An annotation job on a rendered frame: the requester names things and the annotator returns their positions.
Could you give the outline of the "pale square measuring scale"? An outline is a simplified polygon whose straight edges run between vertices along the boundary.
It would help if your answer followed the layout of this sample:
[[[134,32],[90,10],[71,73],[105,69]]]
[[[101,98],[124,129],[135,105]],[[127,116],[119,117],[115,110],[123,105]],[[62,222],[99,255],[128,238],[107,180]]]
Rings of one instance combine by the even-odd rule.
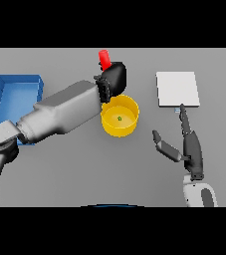
[[[193,72],[157,72],[155,76],[160,108],[177,109],[181,104],[189,108],[200,106]]]

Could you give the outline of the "blue tray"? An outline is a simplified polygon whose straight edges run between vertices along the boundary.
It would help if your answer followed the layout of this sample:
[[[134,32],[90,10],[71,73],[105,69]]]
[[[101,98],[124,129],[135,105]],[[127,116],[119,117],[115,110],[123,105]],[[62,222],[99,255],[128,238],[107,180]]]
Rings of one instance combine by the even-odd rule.
[[[43,88],[40,75],[0,75],[0,147],[13,141],[23,145],[16,123],[43,98]]]

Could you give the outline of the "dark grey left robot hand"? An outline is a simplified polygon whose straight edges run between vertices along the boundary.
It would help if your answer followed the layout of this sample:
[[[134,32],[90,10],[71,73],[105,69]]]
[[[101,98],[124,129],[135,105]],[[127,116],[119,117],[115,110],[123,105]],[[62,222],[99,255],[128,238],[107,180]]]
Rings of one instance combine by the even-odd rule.
[[[112,62],[112,65],[100,75],[94,76],[102,103],[109,103],[126,88],[126,67],[123,62]]]

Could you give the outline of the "red beaker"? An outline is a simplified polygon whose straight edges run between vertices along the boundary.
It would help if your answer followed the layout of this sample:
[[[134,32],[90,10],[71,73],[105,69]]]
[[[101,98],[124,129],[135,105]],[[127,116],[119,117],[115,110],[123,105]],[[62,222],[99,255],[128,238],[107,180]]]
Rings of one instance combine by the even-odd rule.
[[[100,65],[103,71],[112,65],[108,50],[99,51],[99,60],[100,60]]]

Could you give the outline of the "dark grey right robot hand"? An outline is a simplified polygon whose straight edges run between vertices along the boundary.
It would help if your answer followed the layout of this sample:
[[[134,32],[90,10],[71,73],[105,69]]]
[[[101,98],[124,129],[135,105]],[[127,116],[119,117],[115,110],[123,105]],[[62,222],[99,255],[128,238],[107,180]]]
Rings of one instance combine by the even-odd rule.
[[[204,178],[203,156],[199,138],[191,129],[184,104],[180,105],[179,119],[183,135],[183,152],[164,141],[157,130],[152,131],[156,150],[174,162],[182,161],[184,168],[190,173],[191,180]]]

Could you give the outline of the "yellow bowl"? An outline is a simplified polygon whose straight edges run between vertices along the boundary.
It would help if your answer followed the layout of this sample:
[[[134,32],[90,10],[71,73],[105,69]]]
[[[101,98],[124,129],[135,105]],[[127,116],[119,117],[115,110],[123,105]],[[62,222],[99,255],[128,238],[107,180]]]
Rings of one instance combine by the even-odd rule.
[[[111,136],[124,137],[132,134],[138,116],[138,104],[127,95],[112,97],[109,103],[102,104],[101,123],[105,132]]]

